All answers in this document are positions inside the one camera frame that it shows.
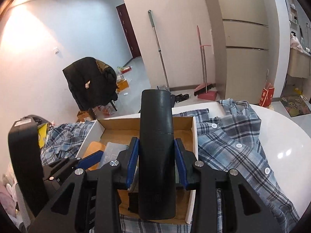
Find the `black device with label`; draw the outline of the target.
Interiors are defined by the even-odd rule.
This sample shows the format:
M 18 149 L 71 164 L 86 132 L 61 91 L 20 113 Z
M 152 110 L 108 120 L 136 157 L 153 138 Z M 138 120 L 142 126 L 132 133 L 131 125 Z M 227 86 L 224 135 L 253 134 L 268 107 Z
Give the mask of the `black device with label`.
M 37 216 L 48 202 L 38 144 L 38 126 L 33 118 L 16 121 L 8 133 L 10 160 L 26 203 Z

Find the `pink broom and dustpan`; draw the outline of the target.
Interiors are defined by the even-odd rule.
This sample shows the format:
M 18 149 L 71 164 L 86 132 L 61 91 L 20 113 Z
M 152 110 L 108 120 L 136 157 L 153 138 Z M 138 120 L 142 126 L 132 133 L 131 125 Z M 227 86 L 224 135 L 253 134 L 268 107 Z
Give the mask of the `pink broom and dustpan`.
M 209 101 L 215 101 L 217 98 L 218 92 L 213 90 L 215 88 L 215 84 L 208 82 L 207 77 L 207 63 L 206 63 L 206 55 L 205 55 L 205 47 L 211 47 L 211 45 L 203 45 L 201 41 L 200 29 L 197 25 L 197 35 L 199 41 L 200 55 L 201 55 L 201 67 L 202 67 L 202 78 L 203 83 L 197 86 L 194 90 L 194 96 L 197 96 L 198 99 L 204 99 Z

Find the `blue plaid shirt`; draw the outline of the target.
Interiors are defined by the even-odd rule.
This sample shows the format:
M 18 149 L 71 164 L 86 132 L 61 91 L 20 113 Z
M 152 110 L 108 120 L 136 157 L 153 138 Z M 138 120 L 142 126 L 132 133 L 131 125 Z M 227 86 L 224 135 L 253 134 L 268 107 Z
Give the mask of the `blue plaid shirt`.
M 194 117 L 197 125 L 199 160 L 220 171 L 237 169 L 270 209 L 282 232 L 290 232 L 299 215 L 285 196 L 269 166 L 260 143 L 261 119 L 245 101 L 218 101 L 224 109 L 222 117 L 209 117 L 209 110 L 191 110 L 173 115 Z M 76 155 L 94 122 L 61 124 L 50 128 L 41 149 L 42 165 Z M 164 225 L 140 219 L 121 217 L 122 232 L 190 232 L 191 225 Z

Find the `beige cabinet counter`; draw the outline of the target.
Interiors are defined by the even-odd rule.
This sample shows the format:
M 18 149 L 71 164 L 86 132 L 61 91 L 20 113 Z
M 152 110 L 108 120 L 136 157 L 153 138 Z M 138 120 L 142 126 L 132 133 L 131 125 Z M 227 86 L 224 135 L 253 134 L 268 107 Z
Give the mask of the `beige cabinet counter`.
M 310 76 L 310 54 L 290 49 L 288 75 L 297 78 Z

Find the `open cardboard tray box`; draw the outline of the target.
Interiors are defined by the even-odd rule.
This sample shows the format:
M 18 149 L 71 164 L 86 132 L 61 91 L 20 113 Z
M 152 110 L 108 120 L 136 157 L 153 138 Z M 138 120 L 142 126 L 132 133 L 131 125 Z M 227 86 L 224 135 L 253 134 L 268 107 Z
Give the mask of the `open cardboard tray box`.
M 140 117 L 135 114 L 133 118 L 122 116 L 117 119 L 102 119 L 92 121 L 90 131 L 78 150 L 77 157 L 83 158 L 100 148 L 88 151 L 92 142 L 106 145 L 108 142 L 128 145 L 132 137 L 139 137 Z M 197 125 L 193 117 L 173 117 L 174 137 L 180 138 L 186 150 L 198 157 Z M 176 216 L 172 219 L 158 220 L 159 223 L 190 224 L 195 204 L 195 191 L 176 192 Z

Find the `chair with black jacket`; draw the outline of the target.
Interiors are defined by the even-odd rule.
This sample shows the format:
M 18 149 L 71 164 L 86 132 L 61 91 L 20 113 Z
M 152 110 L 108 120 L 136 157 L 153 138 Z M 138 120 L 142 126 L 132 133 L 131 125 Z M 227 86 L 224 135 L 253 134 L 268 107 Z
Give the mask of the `chair with black jacket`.
M 69 90 L 80 111 L 93 111 L 118 100 L 117 75 L 108 64 L 93 57 L 81 58 L 63 69 Z

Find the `grey silver box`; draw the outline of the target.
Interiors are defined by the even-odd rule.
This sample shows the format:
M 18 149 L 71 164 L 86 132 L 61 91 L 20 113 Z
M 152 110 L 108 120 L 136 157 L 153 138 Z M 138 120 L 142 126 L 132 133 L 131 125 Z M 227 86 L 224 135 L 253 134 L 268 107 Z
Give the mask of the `grey silver box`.
M 116 160 L 121 151 L 127 150 L 129 148 L 128 145 L 125 144 L 117 144 L 108 142 L 105 146 L 105 150 L 103 152 L 102 158 L 99 162 L 98 169 L 100 169 L 106 163 L 111 162 L 111 160 Z

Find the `patterned door mat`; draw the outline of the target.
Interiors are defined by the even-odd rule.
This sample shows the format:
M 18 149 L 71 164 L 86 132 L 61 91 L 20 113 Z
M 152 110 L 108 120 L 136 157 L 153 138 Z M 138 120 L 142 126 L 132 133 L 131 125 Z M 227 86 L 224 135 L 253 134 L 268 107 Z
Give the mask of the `patterned door mat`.
M 299 96 L 282 97 L 280 102 L 285 107 L 290 117 L 298 117 L 310 114 L 310 109 Z

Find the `red carton on floor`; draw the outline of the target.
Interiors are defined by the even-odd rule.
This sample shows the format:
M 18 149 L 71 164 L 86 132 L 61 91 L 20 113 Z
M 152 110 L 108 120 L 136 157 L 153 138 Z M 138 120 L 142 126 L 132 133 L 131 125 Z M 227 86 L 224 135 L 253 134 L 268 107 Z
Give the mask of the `red carton on floor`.
M 267 82 L 262 91 L 259 106 L 265 108 L 269 107 L 272 102 L 274 91 L 274 86 L 271 83 Z

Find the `dark red door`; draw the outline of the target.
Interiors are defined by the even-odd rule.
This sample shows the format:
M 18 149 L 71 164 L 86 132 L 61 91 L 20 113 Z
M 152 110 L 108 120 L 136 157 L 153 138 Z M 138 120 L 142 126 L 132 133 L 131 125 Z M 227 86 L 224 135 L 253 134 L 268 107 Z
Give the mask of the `dark red door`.
M 118 16 L 125 34 L 125 38 L 127 39 L 132 57 L 141 57 L 140 48 L 138 46 L 138 42 L 136 40 L 136 36 L 125 3 L 117 6 L 116 10 L 118 12 Z

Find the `beige refrigerator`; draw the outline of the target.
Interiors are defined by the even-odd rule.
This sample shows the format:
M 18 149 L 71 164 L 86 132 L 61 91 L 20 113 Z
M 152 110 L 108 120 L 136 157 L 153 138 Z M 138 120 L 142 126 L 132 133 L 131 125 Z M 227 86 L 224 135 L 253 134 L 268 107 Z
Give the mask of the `beige refrigerator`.
M 216 88 L 222 99 L 258 104 L 269 56 L 264 0 L 205 0 L 215 55 Z

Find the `orange brown box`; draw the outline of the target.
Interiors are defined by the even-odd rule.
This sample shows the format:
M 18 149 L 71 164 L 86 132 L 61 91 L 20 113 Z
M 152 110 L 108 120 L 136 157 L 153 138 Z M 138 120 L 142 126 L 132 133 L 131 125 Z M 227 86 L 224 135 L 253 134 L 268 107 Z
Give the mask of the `orange brown box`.
M 103 152 L 105 150 L 105 145 L 100 142 L 91 142 L 84 153 L 82 160 L 89 166 L 88 170 L 96 170 L 98 168 L 99 162 L 102 158 Z

